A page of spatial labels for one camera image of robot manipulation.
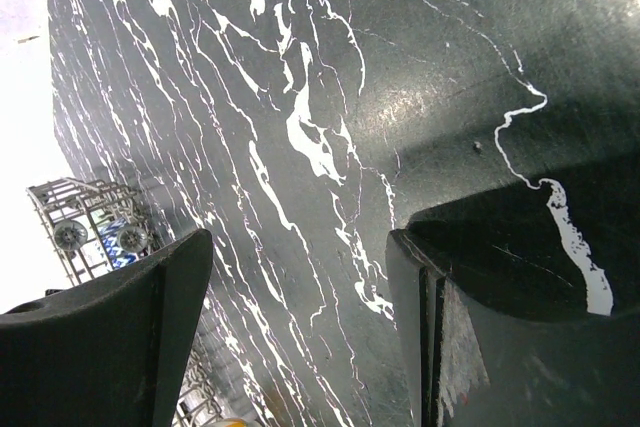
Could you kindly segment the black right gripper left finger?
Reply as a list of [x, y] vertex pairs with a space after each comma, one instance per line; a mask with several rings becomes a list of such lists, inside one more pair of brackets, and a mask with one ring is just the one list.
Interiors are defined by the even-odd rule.
[[168, 426], [212, 269], [196, 230], [1, 316], [4, 426]]

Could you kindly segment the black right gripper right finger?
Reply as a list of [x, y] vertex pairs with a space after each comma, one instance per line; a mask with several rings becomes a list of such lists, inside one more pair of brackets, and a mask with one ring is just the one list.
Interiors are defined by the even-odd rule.
[[417, 426], [635, 426], [639, 311], [570, 316], [497, 280], [462, 286], [391, 231], [388, 282]]

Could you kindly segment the red geometric patterned bowl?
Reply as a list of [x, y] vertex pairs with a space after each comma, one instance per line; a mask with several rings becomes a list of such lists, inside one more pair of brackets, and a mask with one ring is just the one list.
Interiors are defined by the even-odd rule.
[[125, 251], [117, 243], [118, 232], [126, 224], [127, 221], [124, 218], [120, 218], [99, 229], [100, 238], [105, 247], [105, 251], [100, 251], [99, 254], [102, 259], [110, 259], [114, 270], [125, 267], [138, 260], [136, 254]]

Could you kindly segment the yellow star patterned bowl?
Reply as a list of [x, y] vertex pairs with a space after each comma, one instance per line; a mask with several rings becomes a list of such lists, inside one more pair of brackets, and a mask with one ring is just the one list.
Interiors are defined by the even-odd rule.
[[257, 426], [258, 424], [255, 421], [244, 420], [241, 418], [221, 419], [208, 424], [208, 427], [257, 427]]

